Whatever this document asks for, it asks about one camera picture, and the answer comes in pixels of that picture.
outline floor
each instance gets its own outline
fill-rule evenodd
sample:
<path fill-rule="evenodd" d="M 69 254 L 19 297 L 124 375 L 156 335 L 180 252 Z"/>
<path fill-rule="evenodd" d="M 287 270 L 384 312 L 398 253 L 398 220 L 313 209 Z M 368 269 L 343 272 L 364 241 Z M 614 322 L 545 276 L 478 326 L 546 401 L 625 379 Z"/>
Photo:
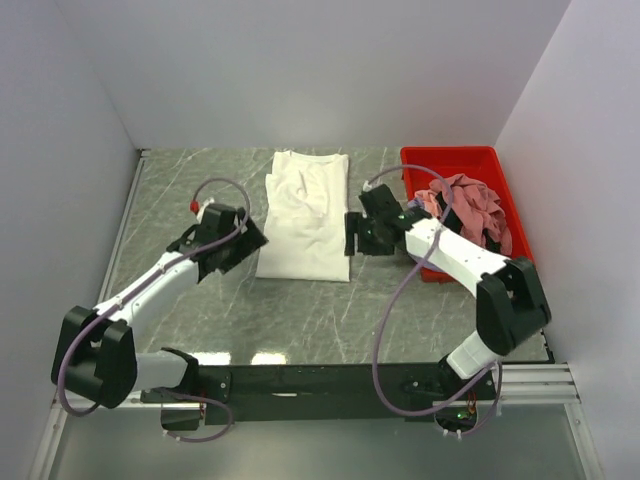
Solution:
<path fill-rule="evenodd" d="M 562 405 L 504 406 L 462 442 L 403 419 L 244 422 L 211 443 L 176 444 L 154 409 L 67 421 L 51 479 L 585 480 Z M 211 435 L 220 427 L 201 427 Z"/>
<path fill-rule="evenodd" d="M 144 165 L 129 211 L 110 294 L 149 269 L 192 222 L 194 188 L 209 176 L 231 177 L 245 186 L 252 217 L 264 225 L 265 174 L 274 149 L 187 149 L 144 152 Z M 339 151 L 350 158 L 349 208 L 360 210 L 363 182 L 399 163 L 398 148 L 309 148 L 307 154 Z M 406 199 L 400 174 L 384 181 Z M 205 193 L 242 205 L 231 187 L 215 184 Z M 411 267 L 394 257 L 354 257 L 351 282 L 256 279 L 257 255 L 224 276 L 210 275 L 178 298 L 170 312 L 145 332 L 140 352 L 170 346 L 197 353 L 202 363 L 364 363 L 371 359 L 373 331 L 394 289 Z M 457 284 L 411 282 L 397 302 L 381 351 L 383 362 L 435 362 L 458 346 L 475 324 L 473 297 Z M 547 361 L 542 335 L 508 360 Z"/>

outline red container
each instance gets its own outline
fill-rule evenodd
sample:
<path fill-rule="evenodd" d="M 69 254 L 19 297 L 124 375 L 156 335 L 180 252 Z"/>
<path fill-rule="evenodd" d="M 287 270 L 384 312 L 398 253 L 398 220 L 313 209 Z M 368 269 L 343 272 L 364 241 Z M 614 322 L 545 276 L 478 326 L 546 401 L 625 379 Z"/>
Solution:
<path fill-rule="evenodd" d="M 500 197 L 500 206 L 504 209 L 507 226 L 513 237 L 512 257 L 525 256 L 533 261 L 533 255 L 524 235 L 524 229 L 518 217 L 518 211 L 511 198 L 509 186 L 500 168 L 496 151 L 491 147 L 404 147 L 400 155 L 402 163 L 422 165 L 438 172 L 443 177 L 464 173 L 468 177 L 483 181 Z M 413 199 L 418 190 L 428 190 L 434 177 L 419 170 L 406 169 L 403 172 L 407 197 Z M 442 272 L 422 269 L 425 282 L 451 282 L 453 279 Z"/>

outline black joint housing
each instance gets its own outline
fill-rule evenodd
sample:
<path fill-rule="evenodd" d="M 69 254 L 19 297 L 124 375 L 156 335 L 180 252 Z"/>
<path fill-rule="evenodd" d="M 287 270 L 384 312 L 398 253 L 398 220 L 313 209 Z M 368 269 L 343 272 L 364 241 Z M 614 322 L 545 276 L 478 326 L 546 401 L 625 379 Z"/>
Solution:
<path fill-rule="evenodd" d="M 395 246 L 380 241 L 374 234 L 375 223 L 372 218 L 365 217 L 360 212 L 345 214 L 346 245 L 344 254 L 353 256 L 356 253 L 356 236 L 358 238 L 357 251 L 365 255 L 381 256 L 393 255 Z"/>
<path fill-rule="evenodd" d="M 243 208 L 235 209 L 218 203 L 207 205 L 202 221 L 185 230 L 180 238 L 167 247 L 167 251 L 188 254 L 221 240 L 237 228 L 236 222 L 240 222 L 245 215 Z M 198 282 L 216 270 L 227 273 L 266 244 L 267 238 L 253 220 L 248 218 L 243 232 L 217 247 L 207 248 L 191 257 L 192 261 L 198 263 Z"/>
<path fill-rule="evenodd" d="M 413 224 L 431 215 L 420 207 L 403 210 L 387 185 L 379 185 L 360 194 L 366 216 L 349 212 L 345 216 L 347 245 L 345 255 L 357 251 L 365 255 L 393 255 L 395 248 L 405 249 L 405 232 Z"/>
<path fill-rule="evenodd" d="M 62 321 L 51 381 L 58 374 L 69 346 L 97 318 L 94 310 L 72 308 Z M 76 349 L 65 376 L 67 390 L 106 408 L 115 408 L 129 395 L 138 376 L 133 331 L 124 320 L 105 319 Z"/>
<path fill-rule="evenodd" d="M 508 355 L 551 321 L 536 268 L 525 257 L 505 262 L 477 285 L 476 330 L 493 352 Z"/>

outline white cloth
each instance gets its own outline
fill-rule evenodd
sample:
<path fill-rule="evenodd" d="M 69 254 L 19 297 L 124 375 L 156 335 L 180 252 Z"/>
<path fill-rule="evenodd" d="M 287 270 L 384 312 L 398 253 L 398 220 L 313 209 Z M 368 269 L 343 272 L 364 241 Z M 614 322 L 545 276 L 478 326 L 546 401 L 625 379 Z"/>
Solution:
<path fill-rule="evenodd" d="M 265 179 L 269 213 L 256 277 L 349 281 L 344 256 L 347 155 L 276 152 Z"/>

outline cable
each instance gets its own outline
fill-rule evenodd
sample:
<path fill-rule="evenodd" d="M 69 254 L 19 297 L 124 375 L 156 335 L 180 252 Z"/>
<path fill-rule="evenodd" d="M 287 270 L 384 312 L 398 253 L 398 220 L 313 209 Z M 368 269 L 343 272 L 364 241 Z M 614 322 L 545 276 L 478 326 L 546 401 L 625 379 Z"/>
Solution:
<path fill-rule="evenodd" d="M 448 420 L 452 423 L 458 423 L 460 425 L 469 425 L 471 426 L 471 428 L 469 430 L 466 431 L 461 431 L 460 432 L 460 436 L 466 436 L 466 435 L 471 435 L 475 432 L 477 432 L 478 430 L 480 430 L 486 423 L 487 421 L 492 418 L 495 413 L 496 410 L 498 408 L 498 403 L 500 402 L 500 397 L 502 395 L 502 375 L 503 375 L 503 367 L 502 367 L 502 362 L 498 361 L 495 363 L 495 365 L 498 368 L 498 381 L 496 384 L 496 397 L 493 399 L 493 403 L 491 404 L 491 407 L 489 408 L 489 410 L 487 411 L 487 413 L 482 417 L 482 419 L 477 420 L 475 422 L 470 422 L 468 420 L 461 420 L 458 418 L 449 418 Z M 445 420 L 447 420 L 446 417 L 444 417 L 441 412 L 437 412 L 433 414 L 433 419 L 435 421 L 435 423 L 437 425 L 440 425 L 440 423 L 438 422 L 438 419 L 442 419 L 444 418 Z M 458 432 L 455 430 L 447 430 L 447 434 L 449 436 L 452 437 L 457 437 L 458 436 Z"/>
<path fill-rule="evenodd" d="M 203 252 L 212 250 L 214 248 L 217 248 L 220 245 L 222 245 L 223 243 L 231 240 L 233 237 L 235 237 L 236 235 L 240 234 L 240 232 L 242 231 L 242 229 L 244 228 L 246 223 L 249 221 L 249 213 L 250 213 L 250 209 L 251 209 L 251 201 L 249 200 L 249 194 L 247 193 L 247 191 L 244 189 L 244 187 L 242 185 L 240 185 L 239 183 L 235 182 L 234 180 L 231 180 L 231 179 L 228 179 L 228 178 L 212 177 L 212 178 L 209 178 L 209 179 L 205 180 L 196 189 L 195 194 L 193 196 L 192 203 L 194 201 L 196 201 L 196 197 L 197 197 L 198 193 L 200 193 L 200 191 L 205 186 L 209 185 L 212 182 L 225 182 L 225 183 L 228 183 L 228 184 L 232 185 L 233 187 L 235 187 L 242 194 L 242 196 L 244 197 L 245 206 L 246 206 L 244 217 L 240 220 L 240 223 L 235 228 L 235 230 L 233 230 L 228 235 L 226 235 L 226 236 L 224 236 L 224 237 L 222 237 L 222 238 L 220 238 L 218 240 L 215 240 L 215 241 L 213 241 L 211 243 L 208 243 L 207 245 L 203 245 L 202 247 L 196 248 L 195 250 L 193 250 L 191 252 L 185 253 L 184 255 L 182 255 L 180 257 L 176 257 L 173 260 L 167 262 L 164 266 L 159 267 L 151 275 L 149 275 L 149 277 L 147 279 L 145 279 L 142 283 L 140 283 L 140 285 L 138 285 L 136 288 L 131 290 L 131 292 L 129 292 L 127 295 L 125 295 L 121 299 L 119 304 L 115 304 L 115 305 L 111 306 L 110 308 L 108 308 L 107 310 L 105 310 L 104 312 L 102 312 L 102 314 L 98 315 L 82 331 L 80 331 L 78 336 L 73 340 L 73 342 L 71 342 L 71 345 L 69 345 L 69 348 L 67 349 L 67 352 L 65 353 L 65 355 L 64 355 L 64 357 L 62 359 L 62 363 L 60 364 L 60 370 L 58 371 L 58 398 L 60 400 L 60 404 L 62 405 L 62 408 L 69 415 L 72 415 L 74 417 L 84 417 L 84 416 L 89 415 L 90 413 L 94 412 L 98 408 L 98 404 L 97 403 L 94 404 L 93 406 L 89 407 L 86 410 L 77 410 L 77 409 L 73 408 L 71 406 L 71 404 L 69 403 L 69 399 L 67 398 L 67 394 L 66 394 L 66 390 L 65 390 L 65 379 L 66 379 L 67 369 L 69 368 L 69 363 L 71 362 L 71 359 L 73 358 L 73 355 L 74 355 L 76 349 L 84 341 L 84 339 L 87 338 L 87 336 L 100 323 L 102 323 L 103 320 L 110 318 L 114 313 L 116 313 L 118 310 L 122 309 L 122 307 L 124 307 L 129 302 L 131 302 L 131 300 L 133 300 L 135 297 L 137 297 L 149 285 L 151 285 L 158 278 L 160 278 L 165 271 L 167 271 L 168 269 L 174 267 L 178 263 L 183 262 L 183 261 L 193 257 L 194 255 L 198 255 L 200 253 L 203 253 Z M 211 403 L 211 402 L 208 401 L 208 399 L 205 399 L 205 398 L 202 398 L 202 399 L 200 399 L 198 401 Z M 230 415 L 230 419 L 231 419 L 230 421 L 232 422 L 232 420 L 233 420 L 233 416 L 232 415 Z"/>
<path fill-rule="evenodd" d="M 171 438 L 175 438 L 179 442 L 185 442 L 185 443 L 205 443 L 205 442 L 210 442 L 212 440 L 220 438 L 225 433 L 227 433 L 229 431 L 229 429 L 231 428 L 231 426 L 233 425 L 233 423 L 234 423 L 233 422 L 233 412 L 231 411 L 229 406 L 225 405 L 222 402 L 219 402 L 218 400 L 213 400 L 211 398 L 205 398 L 205 397 L 196 397 L 196 396 L 193 396 L 193 395 L 186 395 L 184 393 L 176 393 L 176 392 L 172 392 L 170 390 L 167 390 L 166 388 L 156 388 L 155 390 L 160 392 L 160 393 L 164 393 L 165 395 L 170 395 L 170 396 L 172 396 L 174 398 L 177 398 L 178 400 L 191 400 L 191 401 L 198 402 L 198 403 L 208 403 L 209 405 L 213 405 L 214 407 L 222 408 L 225 412 L 227 412 L 227 424 L 224 426 L 224 428 L 222 430 L 220 430 L 218 433 L 215 433 L 214 435 L 210 435 L 208 437 L 201 437 L 201 438 L 181 437 L 177 433 L 173 433 L 173 432 L 170 432 L 168 430 L 166 431 L 166 434 L 168 436 L 170 436 Z"/>
<path fill-rule="evenodd" d="M 374 175 L 368 181 L 368 184 L 372 184 L 378 178 L 380 178 L 383 175 L 386 175 L 387 173 L 390 173 L 390 172 L 393 172 L 393 171 L 396 171 L 396 170 L 404 170 L 404 169 L 420 170 L 420 171 L 426 172 L 426 173 L 436 177 L 445 186 L 447 194 L 449 196 L 449 201 L 447 202 L 447 206 L 444 209 L 444 211 L 442 212 L 442 216 L 440 217 L 441 225 L 440 225 L 440 228 L 438 228 L 436 230 L 436 232 L 435 232 L 435 234 L 433 236 L 433 243 L 431 244 L 431 246 L 427 250 L 427 253 L 425 253 L 424 257 L 422 257 L 420 259 L 420 261 L 418 261 L 418 263 L 416 263 L 416 265 L 411 269 L 411 271 L 408 273 L 408 275 L 402 280 L 402 282 L 400 282 L 400 285 L 398 285 L 398 288 L 396 289 L 396 291 L 391 296 L 391 299 L 389 300 L 389 303 L 387 304 L 387 307 L 385 308 L 384 314 L 382 316 L 382 320 L 380 320 L 380 324 L 378 325 L 378 329 L 376 331 L 375 341 L 374 341 L 374 345 L 373 345 L 373 358 L 372 358 L 372 361 L 371 361 L 371 373 L 372 373 L 372 376 L 373 376 L 373 386 L 374 386 L 374 388 L 376 390 L 378 398 L 380 399 L 380 401 L 382 402 L 382 404 L 385 407 L 387 407 L 393 413 L 396 413 L 398 415 L 402 415 L 404 417 L 422 417 L 422 416 L 425 416 L 425 415 L 431 415 L 431 414 L 434 414 L 436 412 L 439 412 L 443 408 L 446 408 L 450 404 L 455 402 L 464 393 L 466 393 L 468 390 L 470 390 L 476 383 L 478 383 L 482 379 L 482 377 L 484 377 L 484 375 L 489 371 L 489 368 L 488 367 L 483 368 L 480 372 L 478 372 L 476 374 L 475 377 L 473 377 L 469 382 L 467 382 L 467 384 L 464 387 L 462 387 L 458 392 L 453 394 L 451 397 L 449 397 L 444 402 L 440 403 L 437 406 L 426 408 L 424 410 L 413 410 L 412 411 L 412 410 L 404 410 L 404 409 L 398 408 L 395 405 L 393 405 L 387 399 L 387 397 L 385 396 L 384 392 L 382 391 L 382 387 L 380 386 L 380 375 L 379 375 L 379 372 L 378 372 L 378 367 L 379 367 L 379 365 L 378 365 L 378 357 L 380 355 L 380 346 L 382 344 L 382 335 L 384 333 L 385 326 L 387 325 L 387 322 L 389 321 L 389 316 L 391 314 L 391 309 L 395 305 L 395 303 L 398 300 L 398 298 L 400 298 L 400 294 L 405 289 L 405 287 L 407 286 L 409 281 L 420 271 L 420 269 L 422 269 L 424 267 L 424 265 L 428 262 L 429 257 L 431 256 L 431 254 L 438 247 L 438 242 L 440 241 L 440 236 L 442 235 L 442 231 L 443 231 L 443 228 L 444 228 L 443 225 L 442 225 L 442 222 L 444 222 L 444 220 L 446 219 L 447 215 L 449 215 L 449 212 L 451 211 L 451 208 L 452 208 L 452 205 L 453 205 L 453 190 L 452 190 L 451 186 L 449 185 L 449 183 L 439 173 L 431 170 L 430 168 L 423 167 L 421 165 L 396 165 L 396 166 L 393 166 L 393 167 L 389 167 L 389 168 L 387 168 L 385 170 L 382 170 L 382 171 L 378 172 L 376 175 Z M 501 374 L 499 374 L 499 382 L 500 382 L 500 384 L 498 385 L 498 389 L 500 389 L 502 387 L 502 375 Z M 496 405 L 497 405 L 498 399 L 499 399 L 499 396 L 496 396 L 496 402 L 495 402 Z"/>

